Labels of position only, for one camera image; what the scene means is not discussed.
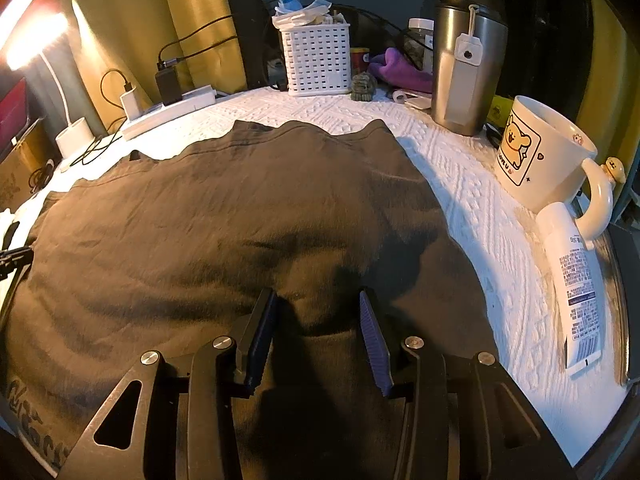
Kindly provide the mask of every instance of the mug handle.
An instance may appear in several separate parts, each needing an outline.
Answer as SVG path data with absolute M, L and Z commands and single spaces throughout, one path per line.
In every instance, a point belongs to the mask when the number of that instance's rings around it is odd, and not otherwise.
M 609 225 L 613 213 L 613 190 L 607 174 L 590 158 L 581 164 L 591 186 L 591 202 L 587 211 L 575 219 L 575 226 L 586 244 L 593 242 Z

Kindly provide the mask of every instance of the white mug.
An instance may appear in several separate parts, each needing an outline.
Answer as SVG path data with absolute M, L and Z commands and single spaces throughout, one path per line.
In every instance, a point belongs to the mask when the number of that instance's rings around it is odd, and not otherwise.
M 592 241 L 607 228 L 613 210 L 612 178 L 593 160 L 597 154 L 591 139 L 569 119 L 534 99 L 517 96 L 498 148 L 495 174 L 511 196 L 536 214 L 553 202 L 571 202 L 587 177 L 591 202 L 576 226 L 585 241 Z

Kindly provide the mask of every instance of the yellow curtain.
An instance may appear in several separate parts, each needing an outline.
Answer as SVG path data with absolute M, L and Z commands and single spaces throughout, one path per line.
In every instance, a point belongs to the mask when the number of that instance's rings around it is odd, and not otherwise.
M 605 0 L 591 0 L 591 71 L 576 124 L 598 148 L 599 163 L 616 156 L 628 170 L 640 142 L 640 55 Z M 622 186 L 616 186 L 616 199 Z
M 69 43 L 82 80 L 105 124 L 122 115 L 100 95 L 100 78 L 110 68 L 122 70 L 138 86 L 147 104 L 160 101 L 155 74 L 160 48 L 204 23 L 229 14 L 227 0 L 60 0 L 70 23 Z M 232 20 L 209 27 L 181 46 L 168 48 L 170 59 L 195 52 L 235 34 Z M 210 84 L 225 92 L 246 87 L 236 40 L 177 66 L 183 91 Z M 110 74 L 105 95 L 119 103 L 122 80 Z

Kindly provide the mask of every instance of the white plastic basket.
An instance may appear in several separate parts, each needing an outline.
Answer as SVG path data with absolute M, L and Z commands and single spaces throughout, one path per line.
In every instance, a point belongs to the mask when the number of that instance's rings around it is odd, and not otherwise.
M 305 25 L 282 32 L 289 95 L 346 94 L 351 87 L 349 24 Z

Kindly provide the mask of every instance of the cartoon dog print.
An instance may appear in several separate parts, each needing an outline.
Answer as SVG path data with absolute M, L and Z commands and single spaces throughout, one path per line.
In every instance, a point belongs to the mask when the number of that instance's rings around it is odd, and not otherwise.
M 530 145 L 531 137 L 522 133 L 518 125 L 513 122 L 513 116 L 510 115 L 504 129 L 504 142 L 501 147 L 504 156 L 516 170 L 520 169 L 522 161 L 527 158 Z

